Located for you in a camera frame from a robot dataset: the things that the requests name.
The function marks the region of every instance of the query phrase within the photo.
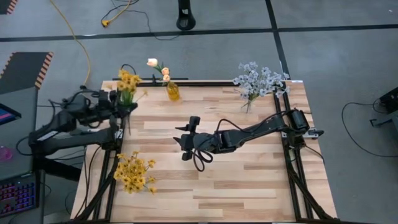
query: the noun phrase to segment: gray carpet floor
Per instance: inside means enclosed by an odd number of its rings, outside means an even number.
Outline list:
[[[104,29],[100,19],[110,0],[55,0],[79,35],[148,32],[145,16],[124,13]],[[278,27],[323,27],[398,24],[395,0],[272,0]],[[141,0],[132,8],[146,11],[152,31],[176,31],[177,1]],[[194,30],[271,28],[264,0],[192,0],[197,20]],[[70,35],[48,0],[20,0],[9,16],[0,16],[0,38]],[[398,159],[374,157],[360,150],[341,122],[341,109],[350,101],[372,103],[398,84],[398,30],[336,30],[280,33],[292,79],[304,80],[315,125],[325,130],[320,146],[326,172],[342,220],[398,223]],[[280,72],[272,33],[186,35],[171,41],[153,37],[84,40],[91,57],[87,85],[99,88],[117,76],[123,63],[150,77],[146,59],[161,58],[174,77],[232,79],[240,62],[256,61]],[[54,58],[39,91],[37,126],[50,120],[48,99],[59,100],[76,91],[85,79],[87,64],[72,40],[0,42],[0,65],[11,52],[52,51]],[[398,154],[397,131],[391,125],[372,128],[369,119],[381,117],[368,106],[349,106],[346,125],[366,149]],[[53,157],[81,148],[59,151]],[[81,160],[68,161],[68,164]],[[64,201],[73,205],[77,183],[47,176],[52,193],[45,203],[45,223],[67,220]],[[23,223],[18,218],[13,223]]]

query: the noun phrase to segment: wooden table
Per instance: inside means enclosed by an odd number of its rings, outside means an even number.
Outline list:
[[[106,81],[103,88],[116,82]],[[310,112],[303,83],[288,85],[290,105]],[[144,87],[138,88],[138,94]],[[236,152],[215,155],[214,162],[198,172],[193,161],[181,160],[180,146],[172,139],[183,131],[190,116],[200,116],[197,132],[213,133],[221,118],[228,118],[242,128],[256,124],[275,113],[271,95],[258,98],[246,114],[241,108],[244,101],[233,87],[180,87],[182,100],[168,99],[165,87],[145,88],[149,96],[142,98],[138,109],[131,115],[131,135],[124,135],[126,154],[140,151],[139,157],[155,159],[155,168],[149,171],[159,181],[156,195],[149,192],[128,194],[123,185],[116,185],[112,222],[270,222],[295,221],[290,196],[280,133],[270,134],[247,142]],[[314,126],[310,114],[306,114]],[[222,123],[221,129],[232,125]],[[306,139],[308,146],[320,152],[317,140]],[[89,161],[96,146],[90,146]],[[313,152],[301,150],[308,189],[325,209],[335,217],[328,179],[322,160]],[[91,171],[89,198],[94,196],[101,173],[104,152],[97,153]],[[84,171],[81,173],[72,218],[85,196]],[[302,216],[305,217],[302,194],[298,190]],[[106,199],[101,204],[104,217]]]

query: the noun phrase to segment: rgb keyboard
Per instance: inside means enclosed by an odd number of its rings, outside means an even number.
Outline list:
[[[36,207],[35,175],[0,182],[0,218]]]

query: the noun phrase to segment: small yellow vase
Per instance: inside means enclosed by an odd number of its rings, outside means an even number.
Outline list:
[[[177,101],[180,99],[180,91],[178,90],[178,85],[170,82],[167,84],[167,94],[169,99],[172,101]]]

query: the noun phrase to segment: monitor screen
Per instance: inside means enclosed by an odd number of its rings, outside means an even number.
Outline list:
[[[0,103],[0,125],[21,118],[21,114]]]

